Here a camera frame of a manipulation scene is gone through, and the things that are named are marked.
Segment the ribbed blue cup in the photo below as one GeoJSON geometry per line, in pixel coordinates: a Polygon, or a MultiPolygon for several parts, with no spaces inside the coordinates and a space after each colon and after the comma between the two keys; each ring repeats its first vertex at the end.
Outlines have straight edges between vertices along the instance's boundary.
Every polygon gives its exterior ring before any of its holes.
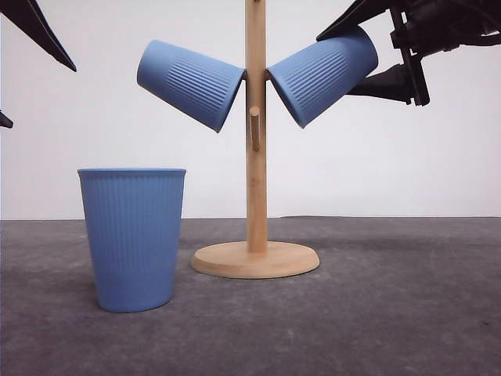
{"type": "Polygon", "coordinates": [[[273,86],[304,128],[377,67],[377,52],[361,27],[316,42],[268,68],[273,86]]]}
{"type": "Polygon", "coordinates": [[[139,63],[138,84],[216,132],[221,131],[244,69],[160,41],[139,63]]]}
{"type": "Polygon", "coordinates": [[[78,170],[101,308],[137,312],[171,299],[186,170],[78,170]]]}

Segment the wooden peg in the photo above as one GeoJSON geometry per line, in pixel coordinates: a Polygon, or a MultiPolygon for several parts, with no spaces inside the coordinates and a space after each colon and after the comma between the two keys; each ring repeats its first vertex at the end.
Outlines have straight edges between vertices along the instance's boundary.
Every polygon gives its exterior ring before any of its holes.
{"type": "Polygon", "coordinates": [[[259,151],[261,149],[261,131],[260,120],[261,111],[259,107],[253,106],[249,109],[250,115],[250,137],[252,138],[252,150],[259,151]]]}

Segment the cup base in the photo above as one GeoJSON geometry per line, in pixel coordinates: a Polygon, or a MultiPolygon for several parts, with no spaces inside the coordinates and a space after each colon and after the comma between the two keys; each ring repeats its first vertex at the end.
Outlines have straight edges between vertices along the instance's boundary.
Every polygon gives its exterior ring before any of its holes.
{"type": "Polygon", "coordinates": [[[154,302],[148,305],[106,306],[106,304],[101,304],[99,301],[97,302],[97,305],[100,309],[104,309],[105,311],[112,313],[133,313],[133,312],[150,311],[151,309],[164,306],[170,301],[171,297],[169,296],[167,300],[163,299],[159,302],[154,302]]]}

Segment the hanging cup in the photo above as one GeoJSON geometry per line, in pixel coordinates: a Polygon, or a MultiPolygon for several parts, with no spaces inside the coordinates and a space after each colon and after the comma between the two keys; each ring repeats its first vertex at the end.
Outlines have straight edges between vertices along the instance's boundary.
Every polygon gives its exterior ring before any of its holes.
{"type": "Polygon", "coordinates": [[[166,42],[151,41],[138,84],[216,132],[221,131],[244,69],[166,42]]]}
{"type": "Polygon", "coordinates": [[[273,86],[300,127],[318,117],[377,67],[361,27],[316,42],[268,68],[273,86]]]}

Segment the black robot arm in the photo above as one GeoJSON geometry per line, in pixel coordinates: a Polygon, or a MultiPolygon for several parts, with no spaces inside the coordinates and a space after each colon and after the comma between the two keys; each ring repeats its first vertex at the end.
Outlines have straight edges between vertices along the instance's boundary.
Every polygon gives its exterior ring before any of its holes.
{"type": "Polygon", "coordinates": [[[356,0],[317,37],[339,33],[390,10],[391,40],[404,64],[368,77],[348,94],[375,96],[424,106],[430,102],[421,60],[460,45],[501,44],[500,0],[356,0]]]}

